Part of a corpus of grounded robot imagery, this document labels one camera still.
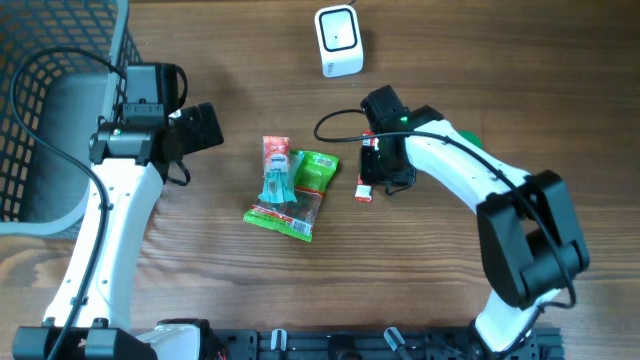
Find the green candy bag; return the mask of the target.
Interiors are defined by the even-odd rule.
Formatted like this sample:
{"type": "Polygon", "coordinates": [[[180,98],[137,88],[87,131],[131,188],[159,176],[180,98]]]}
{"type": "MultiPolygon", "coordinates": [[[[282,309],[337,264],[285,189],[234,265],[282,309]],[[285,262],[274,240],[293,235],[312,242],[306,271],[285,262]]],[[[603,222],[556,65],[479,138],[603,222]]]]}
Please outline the green candy bag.
{"type": "Polygon", "coordinates": [[[337,171],[339,159],[314,151],[292,150],[297,166],[294,202],[268,203],[258,199],[244,214],[249,224],[311,242],[317,213],[328,184],[337,171]]]}

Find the red stick sachet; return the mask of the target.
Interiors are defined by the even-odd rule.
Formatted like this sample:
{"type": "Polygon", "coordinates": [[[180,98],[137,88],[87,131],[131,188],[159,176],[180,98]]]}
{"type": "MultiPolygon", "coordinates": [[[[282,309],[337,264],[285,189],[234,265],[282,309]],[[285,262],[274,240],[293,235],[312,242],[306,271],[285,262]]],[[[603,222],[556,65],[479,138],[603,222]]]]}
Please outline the red stick sachet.
{"type": "MultiPolygon", "coordinates": [[[[372,135],[371,132],[364,132],[363,135],[372,135]]],[[[371,148],[371,140],[365,139],[362,141],[362,148],[364,150],[370,150],[371,148]]],[[[361,174],[358,175],[356,191],[354,194],[354,198],[358,202],[371,203],[373,201],[372,197],[373,187],[369,184],[365,184],[361,178],[361,174]]]]}

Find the red teal snack packet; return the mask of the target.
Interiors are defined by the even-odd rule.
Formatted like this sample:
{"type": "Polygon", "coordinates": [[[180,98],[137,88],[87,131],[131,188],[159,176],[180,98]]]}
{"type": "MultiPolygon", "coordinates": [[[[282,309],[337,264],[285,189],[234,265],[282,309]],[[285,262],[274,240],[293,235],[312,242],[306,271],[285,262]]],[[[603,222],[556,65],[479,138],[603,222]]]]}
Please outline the red teal snack packet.
{"type": "Polygon", "coordinates": [[[272,204],[295,202],[288,137],[263,137],[263,169],[264,182],[259,199],[272,204]]]}

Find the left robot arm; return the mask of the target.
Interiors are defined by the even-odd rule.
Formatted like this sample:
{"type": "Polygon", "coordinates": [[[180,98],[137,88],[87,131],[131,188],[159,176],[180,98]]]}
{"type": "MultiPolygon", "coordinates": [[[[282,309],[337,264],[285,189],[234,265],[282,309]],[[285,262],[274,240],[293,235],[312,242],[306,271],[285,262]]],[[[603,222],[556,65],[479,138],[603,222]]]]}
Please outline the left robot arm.
{"type": "Polygon", "coordinates": [[[16,359],[204,359],[215,345],[205,320],[131,332],[136,263],[169,167],[224,139],[211,104],[184,105],[181,67],[133,64],[125,79],[120,113],[98,126],[80,167],[92,183],[65,279],[42,324],[17,330],[16,359]]]}

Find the green lidded white jar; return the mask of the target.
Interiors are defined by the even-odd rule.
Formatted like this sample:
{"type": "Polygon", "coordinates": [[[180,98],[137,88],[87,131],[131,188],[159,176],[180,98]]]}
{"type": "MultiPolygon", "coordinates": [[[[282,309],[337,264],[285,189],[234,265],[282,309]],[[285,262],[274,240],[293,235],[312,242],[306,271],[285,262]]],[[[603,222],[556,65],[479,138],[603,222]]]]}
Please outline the green lidded white jar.
{"type": "Polygon", "coordinates": [[[464,131],[459,131],[459,134],[464,139],[466,139],[467,141],[472,143],[474,146],[476,146],[476,147],[478,147],[480,149],[483,148],[483,144],[482,144],[481,139],[476,134],[474,134],[473,132],[464,130],[464,131]]]}

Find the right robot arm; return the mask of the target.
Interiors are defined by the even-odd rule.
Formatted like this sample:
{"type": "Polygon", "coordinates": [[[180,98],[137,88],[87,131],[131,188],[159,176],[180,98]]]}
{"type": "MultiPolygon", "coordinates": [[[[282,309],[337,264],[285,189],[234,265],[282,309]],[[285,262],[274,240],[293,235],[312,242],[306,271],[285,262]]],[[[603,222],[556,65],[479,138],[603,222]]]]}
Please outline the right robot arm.
{"type": "Polygon", "coordinates": [[[363,161],[363,177],[388,190],[411,187],[424,172],[475,214],[483,271],[492,291],[473,322],[484,353],[503,359],[519,350],[543,311],[590,255],[569,189],[555,172],[532,175],[512,167],[461,136],[430,106],[410,110],[383,86],[360,103],[377,137],[363,161]]]}

